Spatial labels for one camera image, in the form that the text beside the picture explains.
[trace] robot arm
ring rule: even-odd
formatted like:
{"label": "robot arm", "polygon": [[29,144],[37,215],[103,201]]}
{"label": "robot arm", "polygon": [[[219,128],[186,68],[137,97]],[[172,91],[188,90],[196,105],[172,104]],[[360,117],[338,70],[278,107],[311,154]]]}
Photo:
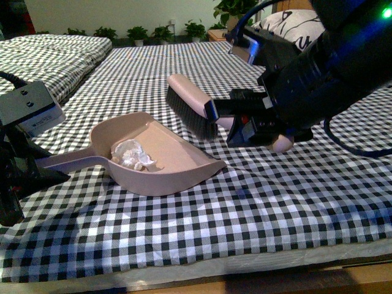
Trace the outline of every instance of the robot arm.
{"label": "robot arm", "polygon": [[215,117],[220,117],[219,112],[235,116],[229,146],[268,145],[280,134],[310,140],[313,125],[392,80],[391,0],[311,3],[326,30],[300,54],[291,43],[245,28],[241,22],[228,36],[233,53],[248,63],[266,66],[258,79],[266,97],[257,109],[254,98],[248,99],[246,93],[242,99],[250,105],[248,110],[214,101]]}
{"label": "robot arm", "polygon": [[51,154],[26,135],[33,137],[65,120],[44,83],[27,84],[5,72],[0,72],[0,78],[15,87],[0,98],[0,224],[10,227],[24,218],[20,199],[70,176],[38,167],[35,160]]}

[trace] crumpled paper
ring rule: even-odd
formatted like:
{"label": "crumpled paper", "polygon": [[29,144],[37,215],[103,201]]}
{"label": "crumpled paper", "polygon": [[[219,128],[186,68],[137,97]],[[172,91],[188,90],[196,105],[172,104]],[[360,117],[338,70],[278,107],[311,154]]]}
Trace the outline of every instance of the crumpled paper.
{"label": "crumpled paper", "polygon": [[113,162],[132,170],[142,170],[143,167],[149,167],[156,164],[156,160],[144,152],[138,141],[131,139],[121,142],[111,151]]}

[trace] pillow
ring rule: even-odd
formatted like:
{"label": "pillow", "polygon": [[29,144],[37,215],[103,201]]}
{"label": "pillow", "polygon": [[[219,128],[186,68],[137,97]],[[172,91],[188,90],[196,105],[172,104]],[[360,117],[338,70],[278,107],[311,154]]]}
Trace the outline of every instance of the pillow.
{"label": "pillow", "polygon": [[276,12],[256,22],[252,27],[273,32],[295,43],[301,51],[304,51],[325,30],[317,14],[313,10],[306,9]]}

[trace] dustpan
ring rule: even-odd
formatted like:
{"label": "dustpan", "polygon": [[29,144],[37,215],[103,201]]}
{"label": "dustpan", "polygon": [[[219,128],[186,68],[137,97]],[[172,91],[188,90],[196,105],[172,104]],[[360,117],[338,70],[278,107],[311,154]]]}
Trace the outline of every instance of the dustpan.
{"label": "dustpan", "polygon": [[[125,140],[137,140],[156,165],[142,171],[111,161],[111,149]],[[145,112],[108,119],[90,133],[90,146],[71,153],[37,159],[40,167],[72,172],[102,165],[123,188],[145,196],[184,191],[210,178],[226,166],[183,140]]]}

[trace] dustpan handle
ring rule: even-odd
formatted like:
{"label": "dustpan handle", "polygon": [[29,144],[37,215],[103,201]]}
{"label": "dustpan handle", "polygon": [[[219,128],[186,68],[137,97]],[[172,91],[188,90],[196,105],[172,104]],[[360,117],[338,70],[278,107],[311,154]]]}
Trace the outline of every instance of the dustpan handle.
{"label": "dustpan handle", "polygon": [[92,167],[93,165],[103,165],[104,167],[107,167],[107,162],[107,158],[95,155],[92,146],[86,149],[36,160],[36,164],[39,167],[49,168],[63,173],[81,170],[82,168]]}

